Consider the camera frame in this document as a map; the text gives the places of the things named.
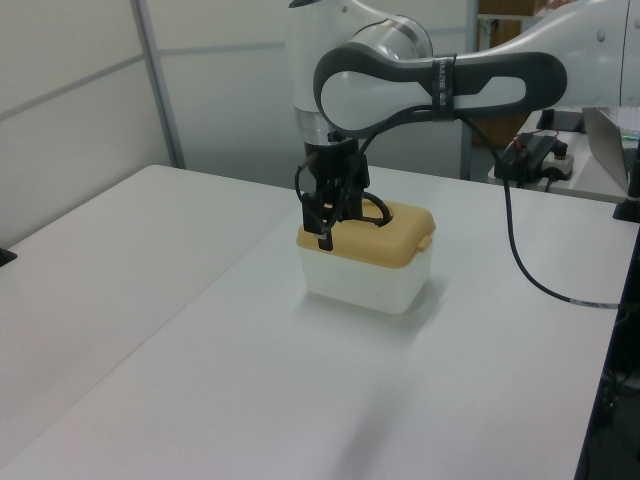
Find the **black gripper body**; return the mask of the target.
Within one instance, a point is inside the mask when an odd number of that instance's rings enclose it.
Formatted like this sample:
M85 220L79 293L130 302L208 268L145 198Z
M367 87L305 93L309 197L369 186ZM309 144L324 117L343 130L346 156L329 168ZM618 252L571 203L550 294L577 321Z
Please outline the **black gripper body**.
M352 160L358 159L357 140L346 140L331 145L304 144L307 156L318 154L310 171L316 181L316 191L323 196L337 196L352 167Z

